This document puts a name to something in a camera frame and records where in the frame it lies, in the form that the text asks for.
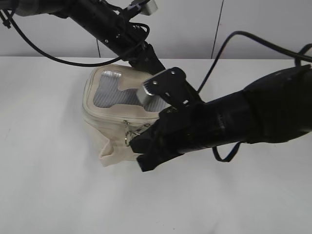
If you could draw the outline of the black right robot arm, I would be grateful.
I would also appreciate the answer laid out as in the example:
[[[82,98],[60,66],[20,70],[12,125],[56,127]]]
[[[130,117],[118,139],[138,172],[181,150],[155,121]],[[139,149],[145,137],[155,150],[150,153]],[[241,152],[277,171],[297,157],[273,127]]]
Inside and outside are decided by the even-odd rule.
[[[175,154],[242,143],[283,143],[312,130],[312,67],[266,75],[241,91],[210,102],[169,107],[130,141],[135,153]]]

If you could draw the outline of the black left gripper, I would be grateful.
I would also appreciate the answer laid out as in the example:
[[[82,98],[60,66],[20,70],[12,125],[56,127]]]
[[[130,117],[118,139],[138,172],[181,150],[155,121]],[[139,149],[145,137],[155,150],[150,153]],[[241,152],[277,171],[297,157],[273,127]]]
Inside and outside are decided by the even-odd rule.
[[[136,70],[147,72],[151,75],[165,70],[165,66],[158,59],[153,46],[145,41],[132,52],[123,56],[122,60],[128,62]]]

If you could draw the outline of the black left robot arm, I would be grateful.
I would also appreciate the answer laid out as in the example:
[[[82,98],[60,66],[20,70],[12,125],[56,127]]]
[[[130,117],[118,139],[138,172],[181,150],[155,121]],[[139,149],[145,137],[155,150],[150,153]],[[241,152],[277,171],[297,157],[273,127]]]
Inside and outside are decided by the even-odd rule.
[[[91,64],[93,71],[82,100],[84,121],[100,147],[99,158],[104,166],[136,160],[145,172],[179,156],[159,128],[158,116],[168,111],[167,102],[153,96],[149,104],[141,104],[136,96],[140,82],[165,70],[146,40],[149,27],[131,22],[136,15],[150,15],[156,9],[152,0],[134,0],[126,8],[105,0],[3,0],[0,3],[0,17],[8,28],[17,26],[14,15],[71,18],[116,54],[116,59]]]

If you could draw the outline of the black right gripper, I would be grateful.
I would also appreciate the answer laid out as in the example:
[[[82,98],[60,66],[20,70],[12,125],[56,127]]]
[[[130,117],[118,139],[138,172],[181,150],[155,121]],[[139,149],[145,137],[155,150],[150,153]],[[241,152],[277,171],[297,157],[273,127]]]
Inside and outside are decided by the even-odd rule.
[[[182,110],[167,108],[150,128],[134,137],[130,147],[141,154],[136,161],[143,172],[182,154],[219,146],[219,109],[213,102]]]

